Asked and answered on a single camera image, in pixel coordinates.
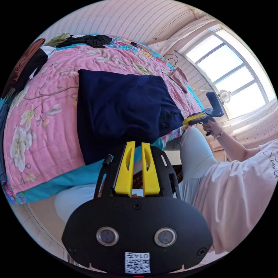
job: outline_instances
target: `label sticker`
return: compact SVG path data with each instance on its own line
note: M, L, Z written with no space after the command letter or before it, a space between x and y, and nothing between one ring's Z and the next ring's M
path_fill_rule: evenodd
M125 252L125 273L151 273L150 253Z

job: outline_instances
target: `wristwatch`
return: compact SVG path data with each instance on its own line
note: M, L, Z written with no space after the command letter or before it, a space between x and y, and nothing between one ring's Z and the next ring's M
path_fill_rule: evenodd
M223 134L223 132L224 132L224 130L221 130L220 134L218 134L218 135L214 136L214 139L219 138L219 137Z

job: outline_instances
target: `pink floral bedspread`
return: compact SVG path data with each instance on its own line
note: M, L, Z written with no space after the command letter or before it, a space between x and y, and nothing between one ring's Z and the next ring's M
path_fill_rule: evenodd
M56 53L13 100L4 133L6 172L14 194L84 165L77 136L79 69L159 75L184 117L201 111L168 76L170 68L140 53L79 45ZM179 130L162 138L180 136Z

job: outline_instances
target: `light blue pants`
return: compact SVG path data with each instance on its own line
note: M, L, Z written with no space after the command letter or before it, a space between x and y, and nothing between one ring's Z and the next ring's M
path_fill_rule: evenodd
M168 142L165 150L180 151L183 175L183 180L179 184L181 198L192 204L202 177L217 161L203 134L195 127L187 129L181 137ZM95 184L87 184L58 193L55 198L58 216L67 222L79 206L94 198L95 189Z

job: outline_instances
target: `navy blue cloth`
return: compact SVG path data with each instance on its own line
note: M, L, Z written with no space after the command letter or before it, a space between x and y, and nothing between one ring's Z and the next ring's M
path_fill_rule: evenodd
M184 120L160 76L81 69L77 132L86 165L127 141L154 143Z
M0 183L1 186L3 186L7 181L3 140L4 140L4 129L5 129L8 111L9 111L9 105L8 102L5 102L0 109Z

